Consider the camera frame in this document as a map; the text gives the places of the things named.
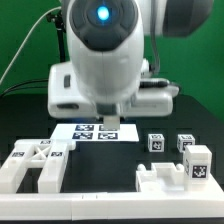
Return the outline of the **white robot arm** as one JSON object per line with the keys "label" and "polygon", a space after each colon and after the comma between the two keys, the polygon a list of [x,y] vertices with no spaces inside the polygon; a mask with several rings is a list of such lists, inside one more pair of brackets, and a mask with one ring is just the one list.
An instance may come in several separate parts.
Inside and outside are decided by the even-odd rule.
{"label": "white robot arm", "polygon": [[69,61],[56,107],[65,116],[165,116],[179,88],[143,72],[144,37],[186,37],[214,0],[60,0]]}

